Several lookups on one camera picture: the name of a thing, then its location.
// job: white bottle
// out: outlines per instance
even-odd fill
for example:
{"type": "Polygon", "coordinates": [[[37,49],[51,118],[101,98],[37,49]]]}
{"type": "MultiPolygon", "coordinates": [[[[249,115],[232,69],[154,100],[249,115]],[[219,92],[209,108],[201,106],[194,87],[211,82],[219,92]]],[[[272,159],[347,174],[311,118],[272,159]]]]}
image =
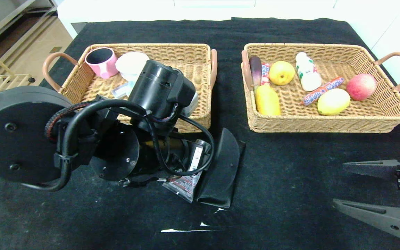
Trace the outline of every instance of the white bottle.
{"type": "Polygon", "coordinates": [[[299,52],[295,56],[295,69],[303,90],[313,91],[322,85],[322,78],[317,72],[313,60],[307,57],[305,52],[299,52]]]}

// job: purple eggplant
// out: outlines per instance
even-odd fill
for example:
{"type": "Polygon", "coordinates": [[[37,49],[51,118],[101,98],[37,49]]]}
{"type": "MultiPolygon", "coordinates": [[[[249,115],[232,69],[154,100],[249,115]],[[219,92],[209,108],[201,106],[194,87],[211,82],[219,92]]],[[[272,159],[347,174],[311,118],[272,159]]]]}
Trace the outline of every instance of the purple eggplant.
{"type": "Polygon", "coordinates": [[[260,86],[262,80],[262,61],[259,57],[253,56],[249,59],[249,67],[251,68],[252,83],[255,90],[260,86]]]}

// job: apple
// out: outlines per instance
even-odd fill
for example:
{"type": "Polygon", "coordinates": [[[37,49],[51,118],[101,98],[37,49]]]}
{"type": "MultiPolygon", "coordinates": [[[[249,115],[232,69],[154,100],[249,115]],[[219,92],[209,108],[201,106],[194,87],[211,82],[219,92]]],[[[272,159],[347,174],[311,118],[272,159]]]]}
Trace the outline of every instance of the apple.
{"type": "Polygon", "coordinates": [[[347,92],[356,101],[370,97],[376,90],[376,79],[370,74],[359,74],[351,78],[347,84],[347,92]]]}

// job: table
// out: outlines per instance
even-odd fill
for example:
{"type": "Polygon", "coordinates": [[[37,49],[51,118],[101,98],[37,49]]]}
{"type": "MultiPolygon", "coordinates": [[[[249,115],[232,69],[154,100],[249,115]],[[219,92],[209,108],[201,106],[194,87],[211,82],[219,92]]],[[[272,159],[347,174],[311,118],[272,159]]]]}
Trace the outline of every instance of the table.
{"type": "MultiPolygon", "coordinates": [[[[400,125],[385,134],[250,131],[240,71],[249,42],[365,46],[346,22],[330,19],[87,24],[66,50],[74,58],[96,43],[217,49],[210,131],[226,127],[247,143],[232,205],[189,204],[158,183],[120,188],[84,167],[54,193],[0,179],[0,249],[400,249],[399,238],[332,207],[333,198],[400,207],[395,182],[341,169],[348,161],[400,160],[400,125]]],[[[63,83],[71,69],[60,59],[50,74],[63,83]]]]}

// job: fake fruit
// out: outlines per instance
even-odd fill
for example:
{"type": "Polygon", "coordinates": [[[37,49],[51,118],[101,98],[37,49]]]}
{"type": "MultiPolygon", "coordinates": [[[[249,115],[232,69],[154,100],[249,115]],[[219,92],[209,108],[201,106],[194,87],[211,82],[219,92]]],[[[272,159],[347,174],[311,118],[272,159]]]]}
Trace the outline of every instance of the fake fruit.
{"type": "Polygon", "coordinates": [[[254,89],[257,89],[262,80],[262,61],[256,56],[251,57],[249,67],[251,68],[252,84],[254,84],[254,89]]]}
{"type": "Polygon", "coordinates": [[[279,96],[268,84],[258,87],[254,92],[254,98],[256,100],[257,111],[262,115],[281,115],[279,96]]]}
{"type": "Polygon", "coordinates": [[[294,67],[285,61],[277,61],[269,69],[269,79],[273,84],[286,85],[295,75],[294,67]]]}
{"type": "Polygon", "coordinates": [[[335,116],[350,104],[350,95],[343,89],[332,89],[317,100],[317,110],[326,116],[335,116]]]}
{"type": "Polygon", "coordinates": [[[356,101],[370,97],[376,90],[376,79],[370,74],[359,74],[351,78],[347,84],[347,92],[356,101]]]}
{"type": "Polygon", "coordinates": [[[313,92],[309,93],[308,95],[305,95],[302,104],[305,106],[310,105],[311,103],[317,101],[328,90],[332,90],[339,87],[343,83],[343,81],[345,81],[345,78],[343,77],[334,78],[333,80],[329,81],[322,87],[318,87],[313,92]]]}

